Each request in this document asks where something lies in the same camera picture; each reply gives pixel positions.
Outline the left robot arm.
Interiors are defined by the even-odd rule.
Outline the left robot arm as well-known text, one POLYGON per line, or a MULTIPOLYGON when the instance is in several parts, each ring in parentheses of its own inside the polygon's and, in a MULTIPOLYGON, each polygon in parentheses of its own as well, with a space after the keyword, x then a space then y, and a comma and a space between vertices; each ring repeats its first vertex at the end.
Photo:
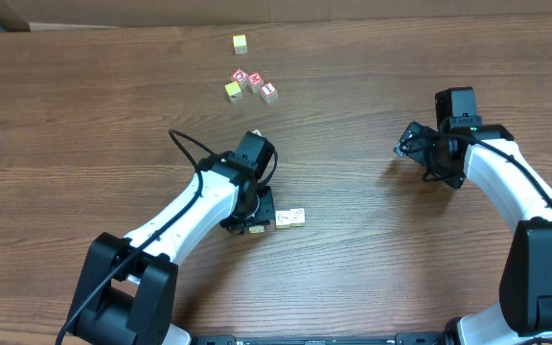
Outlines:
POLYGON ((90 344, 196 343, 172 322, 179 268, 215 226, 242 235, 274 220, 268 183, 277 159, 259 131, 248 131, 235 150, 193 160, 189 185, 147 223, 123 237, 100 234, 56 342, 70 334, 90 344))

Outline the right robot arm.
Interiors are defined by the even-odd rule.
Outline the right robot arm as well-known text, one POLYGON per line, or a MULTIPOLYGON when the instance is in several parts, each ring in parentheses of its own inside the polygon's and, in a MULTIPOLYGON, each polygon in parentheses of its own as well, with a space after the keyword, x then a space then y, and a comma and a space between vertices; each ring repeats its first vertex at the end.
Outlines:
POLYGON ((435 112, 436 128, 410 123, 394 152, 423 166, 425 182, 474 183, 513 235, 497 301, 451 319, 435 342, 552 344, 552 189, 505 126, 484 124, 472 87, 436 93, 435 112))

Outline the red block letter I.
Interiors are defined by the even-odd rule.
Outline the red block letter I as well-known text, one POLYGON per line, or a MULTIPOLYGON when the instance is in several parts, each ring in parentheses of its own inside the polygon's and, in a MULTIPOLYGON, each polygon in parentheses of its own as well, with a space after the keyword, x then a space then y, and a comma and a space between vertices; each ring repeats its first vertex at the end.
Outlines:
POLYGON ((267 104, 270 104, 278 99, 278 90, 272 82, 265 83, 260 88, 261 96, 267 104))

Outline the yellow wooden block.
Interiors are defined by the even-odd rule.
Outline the yellow wooden block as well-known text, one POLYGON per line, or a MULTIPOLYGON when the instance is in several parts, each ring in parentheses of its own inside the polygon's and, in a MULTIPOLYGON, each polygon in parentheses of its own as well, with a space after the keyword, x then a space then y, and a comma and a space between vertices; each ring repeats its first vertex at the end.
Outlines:
POLYGON ((237 81, 227 83, 224 88, 230 102, 237 102, 243 98, 242 88, 237 81))

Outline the red block letter M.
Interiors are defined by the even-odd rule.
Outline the red block letter M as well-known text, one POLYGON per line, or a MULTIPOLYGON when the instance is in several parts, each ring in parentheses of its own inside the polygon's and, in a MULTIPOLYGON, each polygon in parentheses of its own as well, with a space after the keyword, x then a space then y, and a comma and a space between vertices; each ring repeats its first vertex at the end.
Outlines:
POLYGON ((253 72, 249 74, 247 77, 247 81, 253 93, 258 93, 265 84, 265 81, 259 72, 253 72))

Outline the red block letter C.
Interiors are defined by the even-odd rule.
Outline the red block letter C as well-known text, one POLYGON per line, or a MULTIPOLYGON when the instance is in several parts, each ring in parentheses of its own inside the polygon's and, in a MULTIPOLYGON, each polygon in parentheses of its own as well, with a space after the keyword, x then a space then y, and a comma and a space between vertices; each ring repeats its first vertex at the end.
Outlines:
POLYGON ((244 89, 248 85, 248 74, 242 69, 237 69, 231 75, 231 81, 236 81, 240 89, 244 89))

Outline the yellow block far top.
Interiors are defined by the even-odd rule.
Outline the yellow block far top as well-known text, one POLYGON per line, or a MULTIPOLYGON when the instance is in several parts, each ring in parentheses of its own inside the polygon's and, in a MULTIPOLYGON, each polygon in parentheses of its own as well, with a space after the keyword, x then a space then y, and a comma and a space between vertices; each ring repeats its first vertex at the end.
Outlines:
POLYGON ((236 55, 243 55, 248 52, 247 40, 245 34, 238 34, 232 37, 234 52, 236 55))

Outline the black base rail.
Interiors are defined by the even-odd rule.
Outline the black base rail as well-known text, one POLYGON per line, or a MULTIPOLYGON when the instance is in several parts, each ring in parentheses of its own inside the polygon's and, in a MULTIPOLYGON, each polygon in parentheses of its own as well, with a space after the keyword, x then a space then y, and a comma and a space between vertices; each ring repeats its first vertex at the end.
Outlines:
POLYGON ((448 345, 455 341, 444 333, 396 333, 381 336, 276 336, 235 337, 195 335, 192 345, 448 345))

